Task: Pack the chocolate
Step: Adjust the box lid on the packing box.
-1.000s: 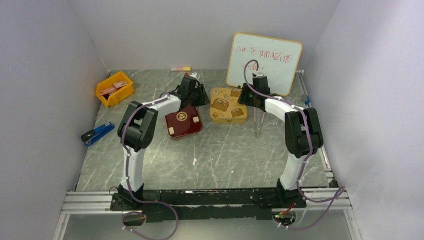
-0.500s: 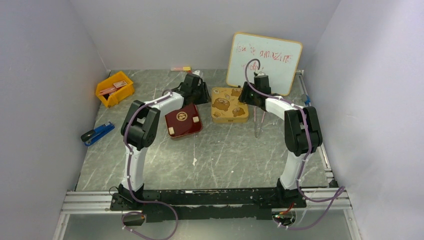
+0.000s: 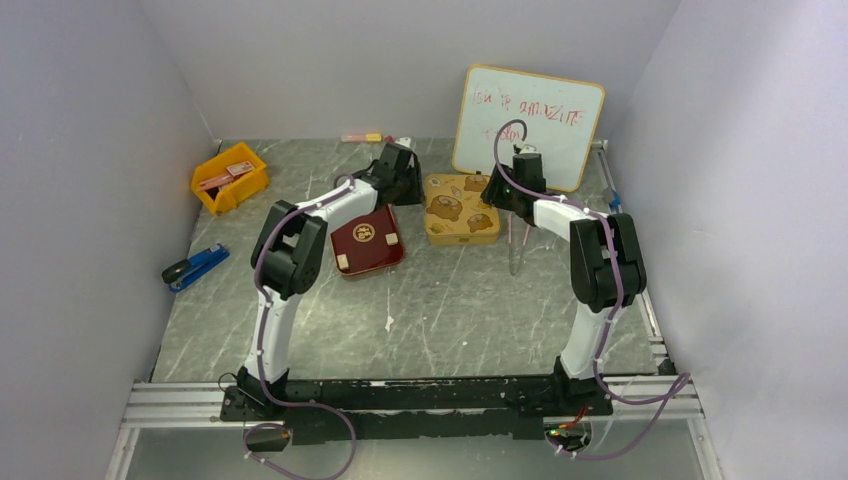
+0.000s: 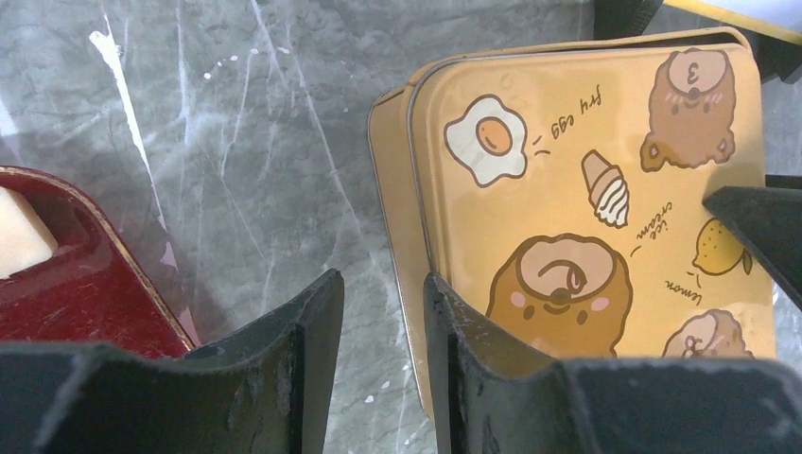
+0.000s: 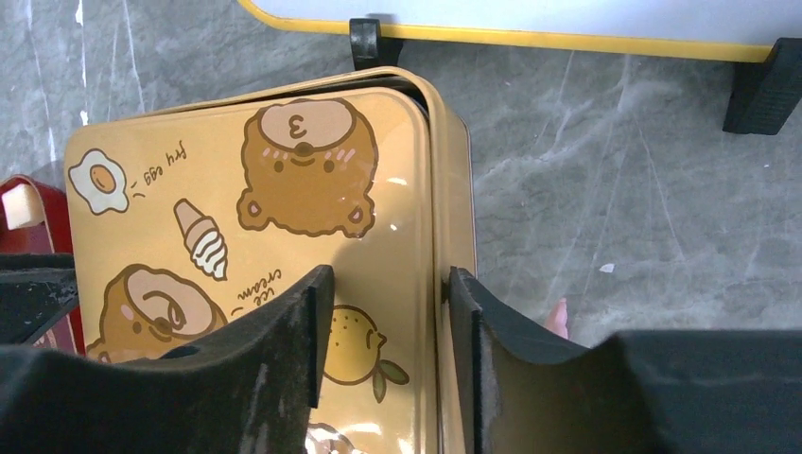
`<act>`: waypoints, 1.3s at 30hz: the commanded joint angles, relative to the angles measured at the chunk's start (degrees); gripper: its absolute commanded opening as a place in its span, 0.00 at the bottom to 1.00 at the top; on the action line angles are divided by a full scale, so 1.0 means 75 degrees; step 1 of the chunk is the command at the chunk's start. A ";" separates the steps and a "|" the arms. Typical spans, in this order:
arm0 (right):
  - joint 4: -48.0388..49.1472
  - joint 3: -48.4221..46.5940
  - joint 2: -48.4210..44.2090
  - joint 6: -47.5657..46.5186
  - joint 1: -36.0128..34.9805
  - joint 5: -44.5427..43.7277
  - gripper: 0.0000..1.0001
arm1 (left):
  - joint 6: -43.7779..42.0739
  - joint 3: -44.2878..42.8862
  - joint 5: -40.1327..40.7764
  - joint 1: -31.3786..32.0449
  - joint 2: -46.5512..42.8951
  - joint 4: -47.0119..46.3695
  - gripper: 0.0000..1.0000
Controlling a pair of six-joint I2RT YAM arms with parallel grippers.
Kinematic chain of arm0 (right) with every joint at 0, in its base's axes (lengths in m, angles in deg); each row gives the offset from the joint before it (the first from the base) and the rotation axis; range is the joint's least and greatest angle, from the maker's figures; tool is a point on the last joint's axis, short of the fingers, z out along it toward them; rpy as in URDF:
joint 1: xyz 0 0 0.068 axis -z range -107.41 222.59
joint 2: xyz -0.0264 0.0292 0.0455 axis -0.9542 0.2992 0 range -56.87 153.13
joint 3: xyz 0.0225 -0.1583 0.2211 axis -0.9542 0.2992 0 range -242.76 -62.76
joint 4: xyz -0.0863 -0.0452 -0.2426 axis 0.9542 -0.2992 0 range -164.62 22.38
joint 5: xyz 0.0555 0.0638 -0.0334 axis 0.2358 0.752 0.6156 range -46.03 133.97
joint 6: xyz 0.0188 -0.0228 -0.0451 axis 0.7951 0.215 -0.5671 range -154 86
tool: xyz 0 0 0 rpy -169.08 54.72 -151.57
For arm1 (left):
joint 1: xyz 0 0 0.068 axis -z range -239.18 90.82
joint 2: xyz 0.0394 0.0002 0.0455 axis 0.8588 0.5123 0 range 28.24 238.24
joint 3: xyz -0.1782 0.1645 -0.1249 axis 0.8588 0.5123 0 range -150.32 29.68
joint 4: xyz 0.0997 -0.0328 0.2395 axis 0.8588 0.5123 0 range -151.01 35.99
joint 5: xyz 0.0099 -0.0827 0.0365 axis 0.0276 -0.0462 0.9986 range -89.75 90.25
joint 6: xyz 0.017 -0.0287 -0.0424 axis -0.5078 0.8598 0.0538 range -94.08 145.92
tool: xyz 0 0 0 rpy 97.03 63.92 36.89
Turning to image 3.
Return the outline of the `pink metal tweezers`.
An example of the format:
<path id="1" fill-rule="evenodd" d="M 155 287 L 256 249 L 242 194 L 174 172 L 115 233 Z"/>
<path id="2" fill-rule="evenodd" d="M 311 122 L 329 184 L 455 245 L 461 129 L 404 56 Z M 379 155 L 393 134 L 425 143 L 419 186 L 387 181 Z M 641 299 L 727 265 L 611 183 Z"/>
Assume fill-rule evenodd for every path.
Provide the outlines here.
<path id="1" fill-rule="evenodd" d="M 508 246 L 508 270 L 511 276 L 516 276 L 521 267 L 524 265 L 525 249 L 531 230 L 531 226 L 529 224 L 524 224 L 523 233 L 521 235 L 517 235 L 515 233 L 517 224 L 517 216 L 514 213 L 510 213 L 507 216 L 506 235 Z"/>

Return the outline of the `silver box lid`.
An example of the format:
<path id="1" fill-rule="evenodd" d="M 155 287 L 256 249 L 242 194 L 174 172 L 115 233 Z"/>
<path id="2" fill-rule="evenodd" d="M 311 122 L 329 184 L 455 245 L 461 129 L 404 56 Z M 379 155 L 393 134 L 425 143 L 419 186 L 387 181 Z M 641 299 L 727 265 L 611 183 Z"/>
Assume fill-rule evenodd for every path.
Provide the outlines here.
<path id="1" fill-rule="evenodd" d="M 501 231 L 498 210 L 486 205 L 481 194 L 489 177 L 481 174 L 431 174 L 424 180 L 425 231 Z"/>

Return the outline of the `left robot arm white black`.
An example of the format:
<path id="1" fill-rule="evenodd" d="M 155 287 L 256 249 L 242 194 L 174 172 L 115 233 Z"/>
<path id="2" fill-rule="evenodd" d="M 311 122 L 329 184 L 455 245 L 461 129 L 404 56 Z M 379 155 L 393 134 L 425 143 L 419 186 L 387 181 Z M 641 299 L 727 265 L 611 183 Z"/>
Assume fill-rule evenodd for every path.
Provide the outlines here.
<path id="1" fill-rule="evenodd" d="M 366 168 L 340 175 L 329 192 L 272 205 L 251 257 L 258 312 L 250 350 L 236 374 L 237 388 L 258 418 L 271 420 L 285 409 L 294 320 L 319 276 L 328 236 L 382 207 L 422 200 L 414 142 L 402 137 L 386 143 Z"/>

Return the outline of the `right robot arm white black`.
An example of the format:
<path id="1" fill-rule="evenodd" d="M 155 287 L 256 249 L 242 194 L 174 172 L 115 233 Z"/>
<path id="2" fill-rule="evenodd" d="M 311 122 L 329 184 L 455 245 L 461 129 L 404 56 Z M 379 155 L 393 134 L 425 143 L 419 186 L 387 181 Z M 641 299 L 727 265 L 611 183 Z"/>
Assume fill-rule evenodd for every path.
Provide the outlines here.
<path id="1" fill-rule="evenodd" d="M 647 274 L 631 216 L 603 214 L 548 193 L 538 153 L 518 154 L 513 160 L 512 167 L 494 164 L 483 200 L 568 244 L 570 284 L 579 306 L 559 355 L 567 377 L 551 385 L 549 399 L 556 411 L 571 415 L 588 400 L 582 381 L 600 379 L 608 337 L 620 311 L 644 291 Z"/>

